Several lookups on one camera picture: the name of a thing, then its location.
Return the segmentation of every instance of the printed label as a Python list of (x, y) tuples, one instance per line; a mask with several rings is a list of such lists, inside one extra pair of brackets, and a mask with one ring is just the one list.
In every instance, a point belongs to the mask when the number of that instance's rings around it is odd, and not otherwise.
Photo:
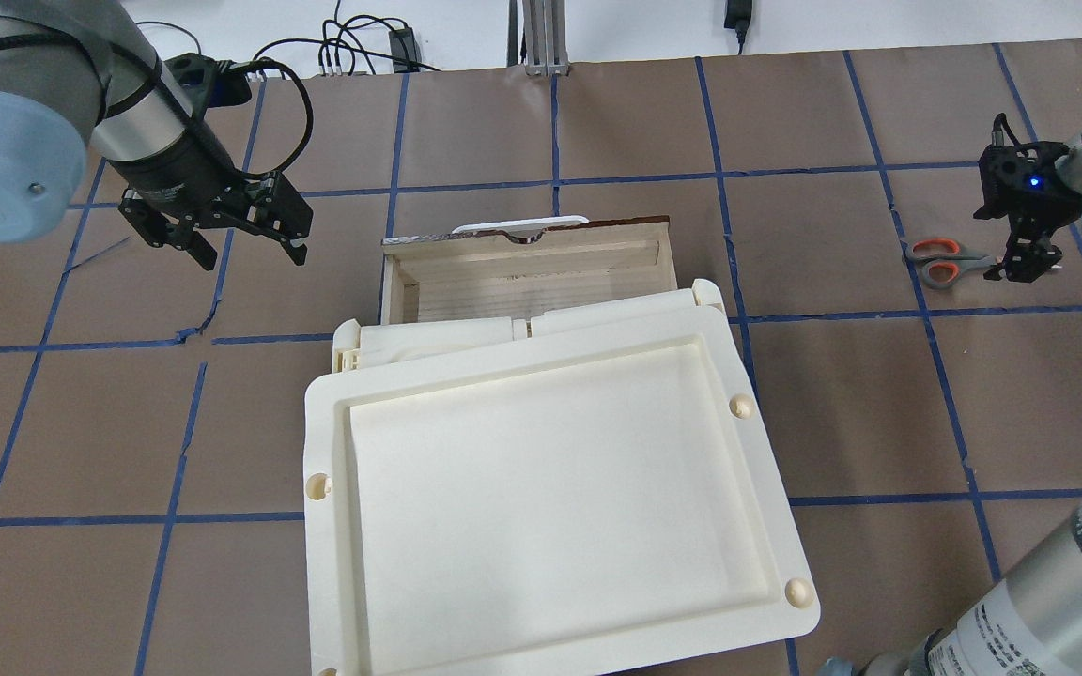
[(933, 676), (1079, 676), (1017, 615), (1002, 580), (929, 651)]

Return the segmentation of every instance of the white lid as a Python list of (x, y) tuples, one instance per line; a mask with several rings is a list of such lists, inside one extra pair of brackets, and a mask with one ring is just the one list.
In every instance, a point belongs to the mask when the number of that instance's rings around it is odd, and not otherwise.
[(820, 617), (716, 308), (306, 394), (313, 673), (605, 673)]

